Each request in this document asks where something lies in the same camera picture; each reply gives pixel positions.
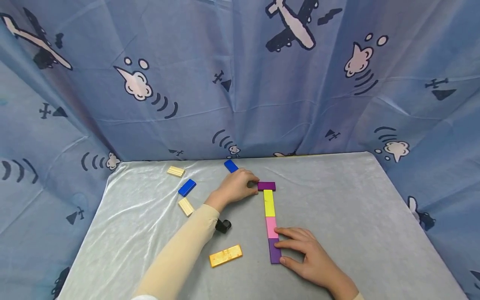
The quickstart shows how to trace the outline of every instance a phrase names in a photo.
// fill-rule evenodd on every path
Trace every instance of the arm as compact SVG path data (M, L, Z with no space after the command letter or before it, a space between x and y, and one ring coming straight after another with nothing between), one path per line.
M275 228L275 232L290 238L276 243L275 247L289 248L305 254L303 263L290 257L281 257L282 265L304 279L326 288L335 300L363 300L352 279L340 270L309 230Z
M229 174L162 249L133 296L151 295L161 300L176 299L200 251L212 238L218 216L225 206L258 194L256 188L247 187L249 181L259 179L243 168Z
M219 215L206 204L196 210L148 268L134 296L175 299L200 251L213 236Z

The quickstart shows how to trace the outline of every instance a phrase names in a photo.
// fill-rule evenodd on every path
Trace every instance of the blue block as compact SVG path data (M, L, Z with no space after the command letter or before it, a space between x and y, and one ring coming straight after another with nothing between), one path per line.
M233 173L239 169L239 167L237 167L237 165L235 165L235 163L231 159L227 160L223 164L227 167L230 173Z
M182 195L183 197L186 197L188 193L197 185L197 183L191 179L188 179L188 181L179 189L179 194Z

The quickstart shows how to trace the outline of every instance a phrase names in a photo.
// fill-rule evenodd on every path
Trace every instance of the hand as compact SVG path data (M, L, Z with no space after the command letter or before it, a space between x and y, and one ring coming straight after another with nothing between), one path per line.
M260 179L251 171L239 168L223 179L220 187L210 194L205 204L221 213L227 204L258 194L256 187L249 188L247 186L249 181L259 182Z
M353 281L334 263L315 236L302 228L275 228L275 232L291 238L275 244L305 254L303 263L282 256L280 262L300 277L324 287L336 300L353 300L359 293Z

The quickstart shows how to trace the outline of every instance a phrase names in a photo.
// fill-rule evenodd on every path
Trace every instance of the small black block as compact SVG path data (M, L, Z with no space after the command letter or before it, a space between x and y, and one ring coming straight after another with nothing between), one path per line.
M228 220L224 220L223 222L217 220L215 229L220 231L221 233L227 233L227 231L232 227L232 223Z

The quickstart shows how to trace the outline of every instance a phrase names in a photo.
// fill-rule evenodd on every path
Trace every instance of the pink block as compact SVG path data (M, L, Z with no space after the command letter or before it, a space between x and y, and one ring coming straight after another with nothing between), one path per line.
M265 221L267 222L267 235L269 239L278 239L278 233L276 233L273 229L276 227L276 219L274 216L267 216L265 217Z

